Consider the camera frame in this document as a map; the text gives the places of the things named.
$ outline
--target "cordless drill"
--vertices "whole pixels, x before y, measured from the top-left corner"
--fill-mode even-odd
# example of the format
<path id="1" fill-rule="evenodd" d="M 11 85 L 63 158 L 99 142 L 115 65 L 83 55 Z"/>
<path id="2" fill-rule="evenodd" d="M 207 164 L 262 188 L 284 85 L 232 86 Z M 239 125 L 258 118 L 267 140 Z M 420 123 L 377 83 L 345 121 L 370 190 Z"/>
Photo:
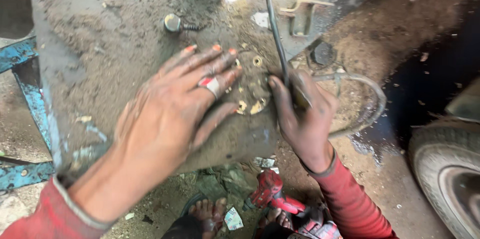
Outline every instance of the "cordless drill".
<path id="1" fill-rule="evenodd" d="M 257 176 L 257 180 L 258 188 L 244 200 L 243 211 L 263 209 L 268 205 L 294 215 L 305 211 L 306 205 L 282 192 L 283 181 L 275 171 L 266 169 Z"/>
<path id="2" fill-rule="evenodd" d="M 243 202 L 243 211 L 267 206 L 280 208 L 297 216 L 292 222 L 294 231 L 311 239 L 340 239 L 337 225 L 324 204 L 318 207 L 306 206 L 300 201 L 286 196 L 282 192 L 283 181 L 271 169 L 262 171 L 258 176 L 258 187 Z"/>

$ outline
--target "blue metal stand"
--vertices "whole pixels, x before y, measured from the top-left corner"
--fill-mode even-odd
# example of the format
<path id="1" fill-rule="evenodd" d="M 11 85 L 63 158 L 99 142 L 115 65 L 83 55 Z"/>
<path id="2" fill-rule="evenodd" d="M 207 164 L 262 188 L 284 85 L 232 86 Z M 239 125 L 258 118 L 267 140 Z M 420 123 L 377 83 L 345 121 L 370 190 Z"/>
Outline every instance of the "blue metal stand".
<path id="1" fill-rule="evenodd" d="M 43 140 L 51 154 L 47 114 L 39 86 L 36 37 L 24 39 L 0 49 L 0 73 L 12 70 Z M 0 191 L 47 181 L 55 173 L 52 162 L 27 163 L 2 157 L 13 166 L 0 168 Z"/>

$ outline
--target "red long-sleeve shirt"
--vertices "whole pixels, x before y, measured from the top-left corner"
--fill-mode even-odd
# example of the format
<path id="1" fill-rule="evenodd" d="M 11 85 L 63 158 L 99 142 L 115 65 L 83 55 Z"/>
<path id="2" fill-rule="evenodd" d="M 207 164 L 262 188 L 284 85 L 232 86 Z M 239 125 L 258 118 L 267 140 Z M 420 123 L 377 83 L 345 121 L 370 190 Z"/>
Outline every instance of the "red long-sleeve shirt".
<path id="1" fill-rule="evenodd" d="M 309 171 L 321 187 L 340 234 L 345 239 L 395 239 L 390 223 L 338 157 L 321 174 Z M 12 223 L 0 239 L 98 239 L 111 224 L 80 210 L 56 178 L 40 193 L 35 212 Z"/>

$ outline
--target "blue painted frame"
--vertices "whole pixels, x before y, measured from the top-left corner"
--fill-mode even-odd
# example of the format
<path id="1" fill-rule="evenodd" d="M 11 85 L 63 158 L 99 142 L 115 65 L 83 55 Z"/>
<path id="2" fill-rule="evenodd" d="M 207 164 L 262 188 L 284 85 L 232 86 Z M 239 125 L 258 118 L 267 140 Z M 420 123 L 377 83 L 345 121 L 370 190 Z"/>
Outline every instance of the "blue painted frame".
<path id="1" fill-rule="evenodd" d="M 19 74 L 21 72 L 20 70 L 31 68 L 31 65 L 25 63 L 37 58 L 38 55 L 36 37 L 27 38 L 5 46 L 0 49 L 0 73 L 12 70 L 20 86 L 20 90 L 25 97 L 35 125 L 51 154 L 51 141 L 42 91 L 38 85 L 25 83 Z M 0 168 L 0 191 L 12 190 L 47 181 L 54 173 L 55 168 L 52 162 L 31 163 Z"/>

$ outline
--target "black wire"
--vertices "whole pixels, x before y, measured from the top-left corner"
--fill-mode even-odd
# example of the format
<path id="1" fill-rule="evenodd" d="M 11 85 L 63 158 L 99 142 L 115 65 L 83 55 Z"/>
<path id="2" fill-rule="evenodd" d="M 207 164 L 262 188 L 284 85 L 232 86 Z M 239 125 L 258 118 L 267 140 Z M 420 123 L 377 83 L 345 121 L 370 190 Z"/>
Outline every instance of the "black wire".
<path id="1" fill-rule="evenodd" d="M 282 65 L 282 72 L 283 72 L 283 84 L 285 87 L 289 87 L 289 73 L 287 70 L 287 60 L 285 58 L 285 51 L 283 50 L 282 41 L 280 41 L 280 34 L 279 28 L 277 27 L 277 18 L 275 16 L 275 11 L 273 9 L 272 0 L 267 1 L 267 9 L 268 9 L 268 18 L 270 20 L 270 27 L 272 28 L 273 39 L 275 39 L 276 50 L 280 57 L 280 64 Z"/>

